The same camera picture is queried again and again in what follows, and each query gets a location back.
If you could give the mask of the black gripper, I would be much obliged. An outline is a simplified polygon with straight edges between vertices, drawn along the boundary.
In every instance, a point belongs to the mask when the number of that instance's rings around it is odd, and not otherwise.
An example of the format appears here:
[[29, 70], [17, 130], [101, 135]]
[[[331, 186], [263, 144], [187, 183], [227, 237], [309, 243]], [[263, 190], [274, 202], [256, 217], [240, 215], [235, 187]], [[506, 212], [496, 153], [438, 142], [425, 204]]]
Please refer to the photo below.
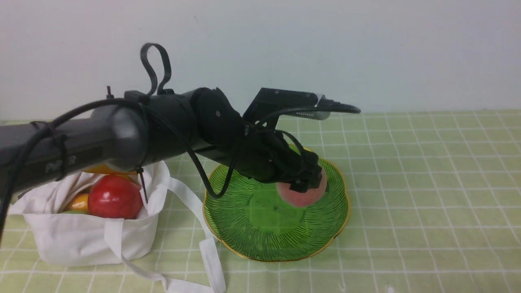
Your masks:
[[234, 170], [263, 183], [284, 182], [306, 193], [320, 187], [322, 167], [316, 153], [286, 131], [250, 131], [234, 154]]

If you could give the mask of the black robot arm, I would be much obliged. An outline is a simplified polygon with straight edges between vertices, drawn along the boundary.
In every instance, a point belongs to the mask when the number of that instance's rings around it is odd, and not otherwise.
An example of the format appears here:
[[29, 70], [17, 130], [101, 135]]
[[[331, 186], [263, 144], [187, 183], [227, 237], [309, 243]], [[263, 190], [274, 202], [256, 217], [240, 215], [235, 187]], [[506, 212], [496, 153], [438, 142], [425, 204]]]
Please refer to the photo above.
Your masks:
[[318, 156], [293, 150], [283, 134], [240, 116], [220, 89], [184, 94], [127, 94], [106, 99], [89, 118], [60, 125], [30, 122], [1, 127], [1, 191], [25, 144], [43, 138], [20, 168], [12, 193], [106, 164], [134, 171], [188, 151], [262, 183], [284, 182], [294, 191], [317, 188], [324, 179]]

